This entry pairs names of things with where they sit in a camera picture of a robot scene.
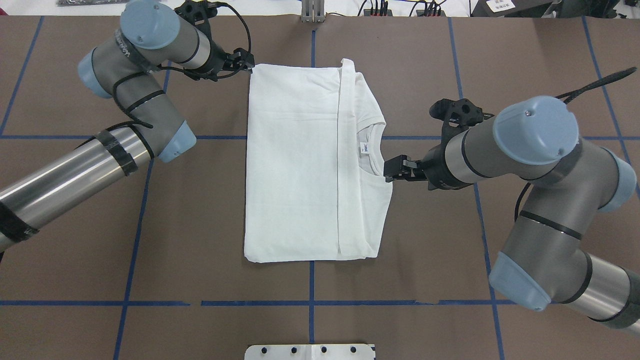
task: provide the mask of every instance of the black cable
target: black cable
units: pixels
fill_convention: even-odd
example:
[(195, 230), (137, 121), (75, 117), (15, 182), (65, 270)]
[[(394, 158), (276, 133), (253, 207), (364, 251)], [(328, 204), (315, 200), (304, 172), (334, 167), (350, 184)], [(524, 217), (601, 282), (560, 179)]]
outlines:
[(432, 4), (432, 6), (433, 6), (433, 8), (432, 8), (432, 9), (434, 9), (434, 11), (435, 11), (435, 9), (437, 9), (437, 8), (441, 10), (442, 8), (440, 7), (440, 5), (442, 5), (442, 4), (446, 3), (446, 2), (447, 2), (447, 0), (444, 0), (444, 1), (442, 1), (441, 3), (436, 3), (435, 1), (427, 2), (427, 1), (425, 1), (425, 0), (416, 1), (416, 2), (413, 4), (413, 6), (411, 7), (411, 11), (409, 12), (409, 17), (411, 17), (411, 15), (413, 15), (413, 10), (415, 9), (415, 7), (416, 7), (418, 4), (424, 4), (424, 13), (423, 13), (421, 16), (427, 16), (427, 12), (428, 12), (428, 11), (427, 11), (427, 5), (428, 5), (428, 4)]
[[(611, 84), (615, 81), (618, 81), (620, 79), (624, 79), (627, 76), (633, 74), (634, 72), (636, 72), (637, 67), (630, 67), (629, 69), (625, 69), (625, 70), (621, 70), (618, 72), (614, 72), (611, 75), (607, 75), (602, 79), (596, 80), (590, 84), (588, 84), (587, 86), (583, 86), (582, 88), (579, 88), (578, 90), (574, 90), (571, 92), (566, 92), (562, 95), (558, 95), (556, 96), (556, 99), (562, 99), (563, 97), (566, 97), (566, 99), (564, 100), (565, 104), (568, 104), (569, 102), (571, 102), (572, 100), (574, 100), (576, 97), (578, 97), (579, 95), (583, 94), (584, 92), (587, 92), (589, 90), (593, 90), (595, 88), (599, 88), (601, 86), (607, 85), (607, 84)], [(515, 209), (513, 211), (513, 221), (515, 222), (516, 220), (518, 220), (518, 214), (520, 212), (520, 203), (522, 203), (522, 198), (524, 198), (525, 193), (527, 193), (527, 190), (529, 189), (529, 187), (531, 186), (531, 183), (527, 183), (524, 188), (522, 189), (522, 191), (520, 192), (520, 196), (518, 196), (518, 200), (516, 201), (516, 206)]]
[(118, 108), (120, 109), (120, 111), (122, 111), (124, 113), (124, 115), (127, 115), (131, 120), (133, 120), (133, 122), (137, 125), (142, 125), (146, 128), (149, 129), (153, 129), (154, 126), (149, 124), (148, 122), (144, 122), (140, 119), (138, 119), (136, 116), (134, 116), (132, 113), (128, 112), (127, 109), (124, 108), (124, 106), (122, 106), (122, 104), (120, 104), (120, 101), (118, 100), (118, 86), (120, 86), (122, 83), (131, 80), (133, 78), (137, 78), (138, 76), (143, 76), (146, 75), (146, 72), (135, 72), (133, 74), (129, 74), (127, 76), (125, 76), (124, 78), (118, 80), (115, 82), (115, 84), (113, 84), (113, 88), (111, 90), (111, 94), (113, 95), (113, 100), (115, 101), (116, 105), (118, 106)]
[(522, 189), (522, 191), (520, 192), (520, 195), (518, 196), (518, 201), (516, 201), (516, 208), (513, 211), (513, 222), (516, 222), (518, 220), (518, 215), (520, 213), (520, 203), (522, 203), (524, 194), (527, 193), (527, 190), (529, 189), (529, 187), (531, 187), (531, 183), (527, 183)]
[[(251, 53), (251, 33), (249, 32), (249, 26), (246, 24), (246, 21), (244, 21), (244, 18), (242, 17), (242, 15), (240, 15), (240, 13), (231, 5), (227, 4), (227, 3), (216, 3), (215, 6), (219, 6), (219, 7), (224, 7), (224, 8), (229, 8), (229, 10), (231, 10), (237, 17), (238, 19), (240, 19), (240, 22), (242, 22), (242, 25), (244, 26), (244, 30), (246, 31), (246, 39), (247, 39), (247, 53)], [(246, 61), (243, 60), (241, 64), (239, 64), (239, 68), (237, 70), (234, 70), (233, 72), (231, 72), (230, 74), (226, 74), (226, 75), (222, 75), (222, 76), (218, 76), (218, 79), (227, 79), (232, 77), (233, 75), (236, 75), (238, 72), (240, 72), (240, 70), (244, 67)], [(177, 67), (172, 67), (172, 66), (160, 66), (158, 67), (160, 70), (172, 70), (172, 71), (177, 71), (177, 72), (181, 72), (183, 74), (192, 74), (192, 72), (186, 70), (186, 69), (180, 69)], [(125, 126), (133, 126), (133, 125), (141, 125), (144, 126), (148, 129), (153, 129), (154, 126), (152, 124), (149, 124), (148, 122), (144, 122), (142, 120), (140, 120), (138, 117), (136, 117), (135, 115), (133, 115), (131, 112), (127, 111), (127, 109), (124, 108), (124, 106), (122, 106), (122, 104), (120, 103), (120, 101), (118, 100), (118, 86), (120, 86), (122, 83), (125, 83), (128, 80), (131, 80), (133, 78), (137, 78), (138, 76), (142, 76), (145, 75), (146, 72), (135, 72), (133, 74), (129, 74), (127, 76), (125, 76), (124, 78), (118, 80), (115, 82), (115, 84), (113, 84), (113, 88), (112, 88), (112, 95), (113, 95), (113, 100), (115, 101), (116, 105), (118, 106), (118, 109), (120, 109), (120, 111), (122, 111), (125, 115), (127, 115), (131, 121), (126, 121), (126, 122), (121, 122), (119, 124), (115, 124), (113, 126), (109, 126), (106, 128), (107, 131), (112, 131), (115, 129), (118, 129), (120, 127), (125, 127)], [(95, 136), (90, 137), (89, 139), (85, 140), (83, 143), (81, 143), (80, 145), (78, 145), (76, 147), (76, 149), (88, 142), (90, 142), (91, 140), (95, 139)]]
[(409, 12), (409, 17), (413, 15), (413, 9), (415, 9), (415, 7), (420, 3), (426, 4), (427, 2), (425, 0), (416, 1), (415, 4), (413, 4), (413, 6), (411, 7), (411, 11)]
[[(125, 122), (120, 122), (118, 124), (112, 125), (107, 127), (105, 130), (106, 131), (113, 131), (115, 129), (120, 129), (121, 127), (127, 127), (127, 126), (131, 126), (131, 125), (135, 125), (136, 122), (135, 121), (125, 121)], [(85, 140), (83, 143), (81, 143), (80, 145), (76, 146), (76, 149), (79, 148), (82, 145), (87, 144), (88, 142), (90, 142), (91, 140), (94, 140), (95, 136), (91, 136), (89, 139)]]
[(246, 39), (247, 39), (247, 42), (249, 43), (249, 48), (247, 48), (247, 52), (251, 53), (251, 33), (249, 33), (249, 27), (246, 25), (246, 22), (244, 21), (242, 15), (240, 15), (240, 13), (233, 6), (227, 3), (218, 3), (218, 6), (229, 8), (229, 10), (233, 11), (234, 14), (238, 17), (238, 19), (240, 19), (240, 22), (242, 22), (242, 25), (244, 26), (244, 30), (246, 30)]
[(367, 0), (362, 1), (362, 5), (360, 5), (360, 9), (358, 10), (358, 15), (356, 16), (360, 16), (360, 13), (362, 13), (362, 9), (364, 8), (364, 4), (367, 3)]
[(602, 79), (596, 80), (587, 86), (583, 86), (582, 88), (579, 88), (578, 90), (574, 90), (572, 92), (566, 92), (562, 95), (558, 95), (556, 96), (556, 99), (562, 99), (563, 97), (566, 97), (566, 99), (564, 100), (564, 103), (568, 104), (569, 102), (571, 102), (576, 97), (583, 94), (584, 92), (613, 83), (614, 81), (618, 81), (620, 79), (624, 79), (625, 77), (633, 74), (636, 70), (637, 70), (637, 67), (630, 67), (629, 69), (614, 72), (613, 74), (607, 75)]
[[(242, 25), (244, 26), (244, 30), (246, 31), (247, 42), (249, 43), (248, 48), (247, 48), (247, 53), (251, 54), (251, 33), (249, 32), (249, 26), (247, 26), (247, 24), (244, 21), (242, 15), (240, 15), (240, 13), (233, 6), (231, 6), (231, 5), (227, 4), (227, 3), (217, 3), (217, 5), (221, 6), (221, 7), (229, 8), (229, 10), (231, 10), (238, 17), (238, 19), (240, 19), (240, 22), (242, 22)], [(218, 76), (218, 79), (231, 78), (233, 75), (236, 75), (238, 72), (240, 72), (240, 70), (242, 70), (242, 68), (245, 65), (246, 65), (246, 60), (243, 60), (242, 63), (239, 64), (239, 68), (237, 70), (231, 72), (230, 74)]]

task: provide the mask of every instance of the metal arm tube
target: metal arm tube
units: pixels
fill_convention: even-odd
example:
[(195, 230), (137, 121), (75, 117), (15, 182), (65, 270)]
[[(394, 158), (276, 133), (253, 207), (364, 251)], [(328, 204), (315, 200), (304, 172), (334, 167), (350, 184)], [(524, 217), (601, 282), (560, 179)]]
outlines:
[[(137, 166), (149, 162), (149, 153), (134, 131), (123, 127), (111, 134)], [(2, 190), (0, 202), (23, 222), (40, 229), (124, 175), (107, 149), (92, 140)], [(0, 251), (15, 244), (0, 233)]]
[[(113, 96), (114, 84), (121, 79), (165, 60), (207, 73), (220, 71), (227, 59), (222, 48), (157, 1), (131, 1), (120, 27), (122, 32), (96, 47), (81, 64), (83, 81), (103, 97)], [(116, 96), (131, 115), (153, 125), (136, 127), (161, 160), (170, 161), (195, 144), (186, 120), (150, 74), (120, 83)], [(129, 109), (132, 104), (137, 107)]]
[[(514, 106), (525, 112), (522, 105)], [(640, 335), (640, 277), (579, 249), (598, 209), (616, 208), (631, 196), (636, 185), (633, 170), (581, 138), (563, 153), (574, 140), (554, 143), (549, 138), (557, 133), (527, 128), (526, 122), (544, 119), (507, 116), (516, 131), (504, 123), (496, 129), (499, 115), (453, 138), (445, 151), (446, 166), (460, 181), (475, 183), (512, 173), (534, 185), (490, 274), (492, 286), (535, 311), (555, 300), (606, 326)], [(571, 124), (565, 134), (558, 130), (563, 138), (571, 138)], [(539, 137), (533, 145), (521, 145), (527, 136)], [(538, 153), (531, 156), (529, 148)], [(545, 160), (553, 159), (555, 149), (559, 160)]]

